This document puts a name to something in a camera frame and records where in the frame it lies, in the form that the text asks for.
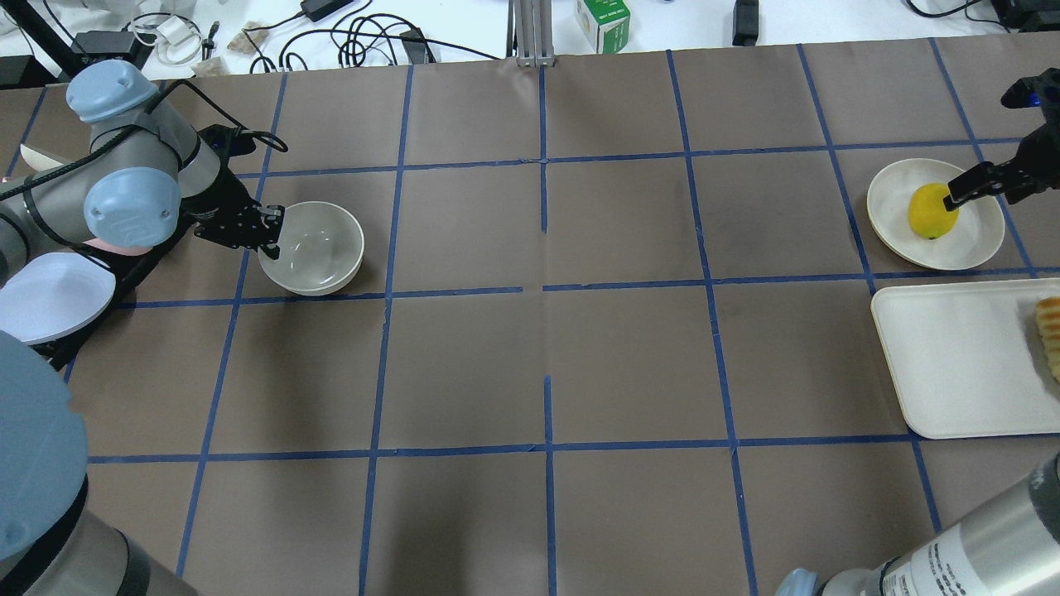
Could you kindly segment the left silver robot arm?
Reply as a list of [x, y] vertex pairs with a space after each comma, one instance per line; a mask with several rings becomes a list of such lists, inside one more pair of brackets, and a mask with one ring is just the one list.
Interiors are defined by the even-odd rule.
[[232, 156], [261, 142], [231, 113], [197, 132], [169, 102], [188, 78], [164, 89], [135, 65], [90, 65], [65, 90], [72, 113], [90, 128], [89, 154], [2, 185], [1, 276], [7, 281], [41, 255], [99, 240], [117, 248], [155, 248], [177, 236], [181, 220], [227, 248], [280, 255], [281, 206], [262, 206], [230, 170]]

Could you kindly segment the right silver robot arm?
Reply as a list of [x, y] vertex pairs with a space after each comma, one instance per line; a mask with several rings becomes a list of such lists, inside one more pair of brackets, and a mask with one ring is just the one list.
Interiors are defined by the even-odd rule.
[[[996, 253], [1005, 222], [996, 196], [1018, 201], [1058, 187], [1058, 71], [1018, 78], [1010, 109], [1044, 122], [1007, 162], [968, 170], [907, 159], [874, 175], [874, 234], [921, 267], [958, 271]], [[984, 281], [878, 291], [870, 312], [899, 405], [930, 439], [1052, 434], [1058, 430], [1057, 280]], [[1056, 595], [1058, 457], [959, 518], [923, 546], [877, 569], [827, 580], [792, 569], [780, 595]]]

